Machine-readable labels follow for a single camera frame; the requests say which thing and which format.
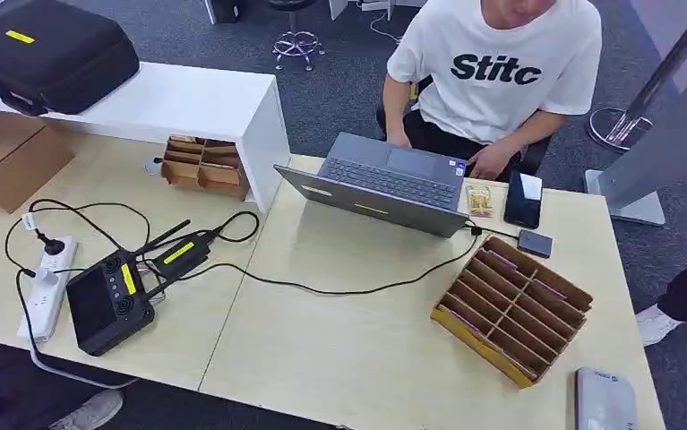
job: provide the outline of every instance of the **white shelf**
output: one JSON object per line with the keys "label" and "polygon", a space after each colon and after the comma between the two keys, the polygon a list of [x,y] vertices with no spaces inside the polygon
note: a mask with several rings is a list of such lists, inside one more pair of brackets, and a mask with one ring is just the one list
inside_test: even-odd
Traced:
{"label": "white shelf", "polygon": [[[0,111],[13,112],[0,100]],[[163,143],[170,134],[234,142],[261,211],[287,165],[288,135],[274,75],[144,63],[124,85],[69,122],[87,133]]]}

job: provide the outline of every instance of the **office chair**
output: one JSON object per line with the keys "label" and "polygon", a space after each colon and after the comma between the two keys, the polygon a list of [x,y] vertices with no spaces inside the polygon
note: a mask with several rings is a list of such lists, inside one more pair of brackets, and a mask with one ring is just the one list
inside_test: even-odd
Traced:
{"label": "office chair", "polygon": [[296,25],[296,12],[305,9],[316,2],[316,0],[268,0],[270,7],[278,11],[287,12],[290,15],[290,31],[279,35],[274,42],[272,54],[277,55],[277,70],[282,70],[283,56],[299,57],[306,60],[306,70],[312,71],[314,66],[309,55],[316,51],[320,56],[324,55],[322,43],[308,31],[298,31]]}
{"label": "office chair", "polygon": [[[433,77],[428,76],[424,78],[422,81],[418,82],[416,84],[416,90],[414,91],[416,93],[416,97],[419,96],[419,93],[421,93],[425,88],[427,88],[428,85],[433,83]],[[385,132],[385,107],[382,105],[382,102],[380,103],[380,106],[377,108],[377,112],[375,114],[377,118],[377,124],[380,126],[380,129],[382,130],[383,133]],[[524,173],[526,175],[531,175],[535,176],[536,173],[538,172],[538,168],[541,167],[541,162],[544,160],[544,156],[546,155],[546,150],[549,149],[549,143],[552,140],[552,136],[546,137],[536,143],[528,145],[528,147],[525,149],[525,152],[522,154],[522,157],[520,159],[520,165],[519,165],[519,171],[520,173]]]}

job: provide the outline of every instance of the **gray laptop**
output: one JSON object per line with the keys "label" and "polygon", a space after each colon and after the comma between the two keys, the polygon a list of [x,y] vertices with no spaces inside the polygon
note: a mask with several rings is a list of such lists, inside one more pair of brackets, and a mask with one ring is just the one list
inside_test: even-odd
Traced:
{"label": "gray laptop", "polygon": [[317,175],[275,165],[309,200],[451,237],[465,160],[341,133]]}

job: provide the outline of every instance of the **black phone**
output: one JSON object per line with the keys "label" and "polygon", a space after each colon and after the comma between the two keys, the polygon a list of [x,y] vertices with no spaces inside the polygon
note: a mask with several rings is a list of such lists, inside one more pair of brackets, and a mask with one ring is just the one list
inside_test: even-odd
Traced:
{"label": "black phone", "polygon": [[525,228],[538,228],[543,195],[544,184],[540,177],[512,170],[504,220]]}

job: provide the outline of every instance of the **cardboard box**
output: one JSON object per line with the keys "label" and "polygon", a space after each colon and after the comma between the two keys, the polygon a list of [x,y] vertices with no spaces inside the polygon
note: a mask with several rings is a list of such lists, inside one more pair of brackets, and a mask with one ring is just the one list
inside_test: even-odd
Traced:
{"label": "cardboard box", "polygon": [[199,188],[244,199],[250,188],[232,142],[171,136],[161,175],[170,185]]}
{"label": "cardboard box", "polygon": [[526,388],[540,381],[567,348],[592,300],[536,260],[490,237],[431,318]]}
{"label": "cardboard box", "polygon": [[72,158],[42,121],[0,112],[0,209],[16,211]]}

